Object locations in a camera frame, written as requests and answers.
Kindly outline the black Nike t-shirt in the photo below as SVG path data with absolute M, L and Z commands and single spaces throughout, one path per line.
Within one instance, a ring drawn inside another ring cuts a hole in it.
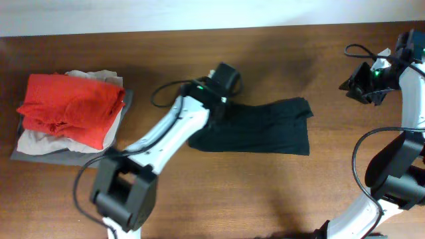
M 224 117 L 208 123 L 188 139 L 205 152 L 248 152 L 309 155 L 307 119 L 313 112 L 305 98 L 261 106 L 233 103 Z

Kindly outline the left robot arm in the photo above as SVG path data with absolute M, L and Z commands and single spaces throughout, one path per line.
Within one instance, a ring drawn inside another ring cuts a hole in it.
M 140 238 L 164 166 L 190 136 L 224 115 L 239 83 L 240 73 L 220 63 L 208 76 L 182 84 L 169 112 L 141 139 L 98 158 L 90 200 L 108 238 Z

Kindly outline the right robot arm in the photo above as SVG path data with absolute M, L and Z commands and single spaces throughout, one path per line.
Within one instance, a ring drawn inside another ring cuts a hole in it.
M 353 149 L 351 169 L 361 195 L 340 216 L 326 221 L 313 238 L 376 238 L 384 221 L 424 205 L 424 170 L 413 162 L 424 156 L 424 33 L 414 29 L 398 36 L 395 50 L 379 54 L 366 51 L 362 63 L 340 85 L 346 95 L 363 104 L 380 105 L 392 91 L 402 93 L 402 125 L 381 127 L 364 134 Z M 398 136 L 370 161 L 360 181 L 357 152 L 369 136 L 396 131 Z

